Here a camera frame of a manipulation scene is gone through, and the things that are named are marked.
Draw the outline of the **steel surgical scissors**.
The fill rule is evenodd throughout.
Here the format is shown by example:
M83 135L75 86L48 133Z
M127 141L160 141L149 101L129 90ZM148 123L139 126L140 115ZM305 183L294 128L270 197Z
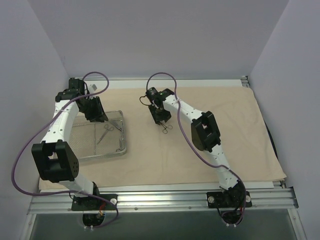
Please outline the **steel surgical scissors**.
M101 137L98 139L97 141L97 145L103 140L103 138L107 135L108 132L111 132L114 130L114 127L113 126L109 126L109 124L105 124L104 127L103 127L103 133L101 135Z

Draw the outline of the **wire mesh instrument tray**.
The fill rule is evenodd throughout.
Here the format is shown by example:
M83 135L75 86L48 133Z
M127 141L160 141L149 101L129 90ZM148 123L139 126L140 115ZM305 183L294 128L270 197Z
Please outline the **wire mesh instrument tray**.
M85 115L76 116L69 138L69 145L79 162L93 161L98 158L114 158L127 152L125 121L121 110L107 111L106 122L89 122ZM110 121L122 123L123 131L117 130ZM113 126L114 130L106 134L103 140L97 144L104 131L104 125Z

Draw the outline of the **beige cloth wrap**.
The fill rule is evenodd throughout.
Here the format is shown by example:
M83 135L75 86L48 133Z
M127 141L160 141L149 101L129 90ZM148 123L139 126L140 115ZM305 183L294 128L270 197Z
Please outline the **beige cloth wrap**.
M124 115L127 151L112 158L79 163L79 172L99 187L214 183L217 172L209 157L194 153L191 125L172 115L172 129L163 133L141 99L141 88L109 89L100 95L103 107ZM286 177L271 144L257 100L245 87L180 87L178 97L216 119L230 168L244 182L272 182Z

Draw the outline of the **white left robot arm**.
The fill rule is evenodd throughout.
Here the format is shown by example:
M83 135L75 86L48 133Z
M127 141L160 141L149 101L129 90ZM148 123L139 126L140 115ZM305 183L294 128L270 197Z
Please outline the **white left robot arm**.
M108 121L100 98L93 96L96 91L96 85L70 78L68 88L55 97L53 122L41 142L31 148L40 178L74 191L75 196L83 198L83 204L90 210L100 206L100 193L97 185L80 173L79 160L69 141L78 113L83 113L91 123Z

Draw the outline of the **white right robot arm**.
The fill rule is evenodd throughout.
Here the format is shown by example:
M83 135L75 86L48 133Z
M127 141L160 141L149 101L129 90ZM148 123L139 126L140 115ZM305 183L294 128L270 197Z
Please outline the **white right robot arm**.
M191 147L191 150L206 165L215 169L222 193L223 203L234 206L240 201L240 194L236 189L244 191L245 186L239 176L230 168L224 153L221 133L212 112L195 109L179 99L175 93L166 88L157 91L154 87L145 93L150 101L148 106L154 122L161 125L167 122L172 113L176 113L181 133Z

